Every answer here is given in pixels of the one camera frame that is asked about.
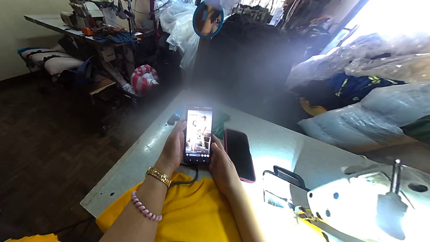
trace blue-framed mirror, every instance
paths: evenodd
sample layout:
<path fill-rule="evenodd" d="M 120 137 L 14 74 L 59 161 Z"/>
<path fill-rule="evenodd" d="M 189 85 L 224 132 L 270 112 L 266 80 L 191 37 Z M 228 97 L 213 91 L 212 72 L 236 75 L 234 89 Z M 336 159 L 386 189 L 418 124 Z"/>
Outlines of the blue-framed mirror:
<path fill-rule="evenodd" d="M 212 38 L 221 29 L 223 21 L 224 11 L 220 6 L 208 6 L 201 2 L 194 11 L 193 27 L 200 37 Z"/>

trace pink beaded bracelet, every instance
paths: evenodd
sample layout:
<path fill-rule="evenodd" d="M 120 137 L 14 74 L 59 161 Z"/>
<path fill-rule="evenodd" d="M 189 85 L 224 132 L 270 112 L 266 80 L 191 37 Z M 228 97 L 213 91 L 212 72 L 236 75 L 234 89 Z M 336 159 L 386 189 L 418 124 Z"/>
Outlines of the pink beaded bracelet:
<path fill-rule="evenodd" d="M 155 215 L 151 213 L 149 210 L 145 208 L 144 205 L 139 201 L 139 199 L 136 197 L 136 191 L 132 192 L 132 201 L 136 205 L 136 207 L 145 215 L 147 218 L 151 219 L 152 221 L 161 221 L 163 218 L 162 215 Z"/>

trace wooden parquet floor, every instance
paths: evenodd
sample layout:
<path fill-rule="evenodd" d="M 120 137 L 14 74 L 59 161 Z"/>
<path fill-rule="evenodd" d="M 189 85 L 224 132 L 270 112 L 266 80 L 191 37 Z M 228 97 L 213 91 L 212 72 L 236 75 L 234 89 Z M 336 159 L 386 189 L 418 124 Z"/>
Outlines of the wooden parquet floor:
<path fill-rule="evenodd" d="M 91 122 L 96 119 L 92 110 L 78 105 L 70 91 L 52 86 L 49 77 L 0 82 L 0 241 L 49 233 L 91 217 L 79 202 L 176 94 L 166 90 L 126 116 L 117 114 L 116 125 L 101 137 L 97 122 Z M 150 109 L 156 115 L 145 115 Z M 68 233 L 60 239 L 102 236 L 93 220 Z"/>

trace red phone case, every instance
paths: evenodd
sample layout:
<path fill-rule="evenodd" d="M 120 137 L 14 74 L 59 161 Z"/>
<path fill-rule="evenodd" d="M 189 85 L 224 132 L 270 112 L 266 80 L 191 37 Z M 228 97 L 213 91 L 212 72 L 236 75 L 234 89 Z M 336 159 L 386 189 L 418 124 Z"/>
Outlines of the red phone case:
<path fill-rule="evenodd" d="M 246 135 L 246 133 L 244 133 L 244 132 L 240 132 L 240 131 L 238 131 L 238 130 L 234 130 L 234 129 L 225 129 L 224 130 L 224 149 L 225 149 L 225 151 L 227 152 L 227 154 L 228 154 L 228 151 L 227 151 L 227 130 L 232 130 L 232 131 L 236 131 L 236 132 L 239 132 L 239 133 L 243 133 L 245 136 L 246 136 L 246 140 L 248 141 L 248 136 Z M 251 165 L 252 165 L 252 172 L 254 173 L 254 178 L 255 179 L 257 179 L 256 177 L 255 177 L 255 170 L 254 170 L 254 162 L 253 162 L 253 160 L 252 160 L 252 155 L 251 155 Z M 248 180 L 248 179 L 245 179 L 245 178 L 242 178 L 242 177 L 239 177 L 239 179 L 240 180 L 242 180 L 242 181 L 244 181 L 244 182 L 248 182 L 248 183 L 254 183 L 255 181 L 251 181 L 251 180 Z"/>

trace metal screw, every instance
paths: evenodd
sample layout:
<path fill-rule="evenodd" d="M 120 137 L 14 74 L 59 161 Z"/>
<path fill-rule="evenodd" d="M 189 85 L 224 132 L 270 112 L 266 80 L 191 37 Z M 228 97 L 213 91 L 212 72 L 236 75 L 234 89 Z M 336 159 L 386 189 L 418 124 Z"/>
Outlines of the metal screw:
<path fill-rule="evenodd" d="M 400 172 L 402 170 L 402 161 L 396 159 L 393 164 L 393 173 L 391 174 L 390 192 L 399 194 L 400 189 Z"/>

